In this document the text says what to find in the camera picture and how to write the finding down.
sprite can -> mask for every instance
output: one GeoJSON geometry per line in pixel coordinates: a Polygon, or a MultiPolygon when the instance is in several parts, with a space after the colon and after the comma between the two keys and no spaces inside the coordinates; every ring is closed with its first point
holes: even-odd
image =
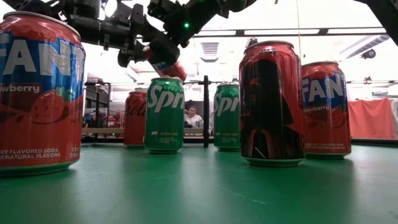
{"type": "Polygon", "coordinates": [[[179,78],[153,78],[147,92],[145,148],[151,153],[177,153],[184,138],[184,90],[179,78]]]}
{"type": "Polygon", "coordinates": [[[219,151],[238,151],[239,87],[222,83],[214,95],[214,145],[219,151]]]}

coca-cola logo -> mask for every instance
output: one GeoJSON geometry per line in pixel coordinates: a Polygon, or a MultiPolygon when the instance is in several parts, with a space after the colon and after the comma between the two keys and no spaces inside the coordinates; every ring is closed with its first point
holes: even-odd
{"type": "Polygon", "coordinates": [[[145,99],[135,98],[129,104],[127,109],[128,116],[145,116],[147,106],[145,99]]]}

green table surface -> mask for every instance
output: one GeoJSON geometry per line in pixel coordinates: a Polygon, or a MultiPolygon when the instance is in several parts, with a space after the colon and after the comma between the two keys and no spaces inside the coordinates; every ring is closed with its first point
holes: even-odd
{"type": "Polygon", "coordinates": [[[83,147],[67,171],[0,179],[0,223],[397,224],[398,149],[353,146],[346,158],[265,168],[212,145],[83,147]]]}

strawberry graphic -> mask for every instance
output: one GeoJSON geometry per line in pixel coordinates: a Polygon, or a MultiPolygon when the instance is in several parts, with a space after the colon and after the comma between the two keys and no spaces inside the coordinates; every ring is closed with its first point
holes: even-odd
{"type": "Polygon", "coordinates": [[[331,111],[331,127],[332,128],[339,128],[344,124],[346,121],[346,118],[342,112],[341,109],[339,108],[334,108],[331,111]]]}
{"type": "Polygon", "coordinates": [[[64,87],[49,90],[39,96],[30,112],[30,120],[35,124],[52,124],[64,120],[70,114],[69,102],[74,98],[73,90],[64,87]]]}

black pole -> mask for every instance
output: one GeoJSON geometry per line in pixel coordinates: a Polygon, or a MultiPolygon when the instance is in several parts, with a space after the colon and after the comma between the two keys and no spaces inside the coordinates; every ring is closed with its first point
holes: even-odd
{"type": "Polygon", "coordinates": [[[110,83],[107,83],[108,84],[108,106],[106,107],[106,127],[105,128],[108,128],[108,123],[109,123],[109,108],[111,107],[111,84],[110,83]]]}
{"type": "MultiPolygon", "coordinates": [[[[95,102],[95,127],[98,128],[100,125],[100,93],[98,93],[98,88],[96,94],[95,102]]],[[[95,141],[98,140],[98,133],[94,134],[95,141]]]]}
{"type": "Polygon", "coordinates": [[[204,147],[209,146],[209,78],[204,77],[204,93],[203,93],[203,140],[204,147]]]}

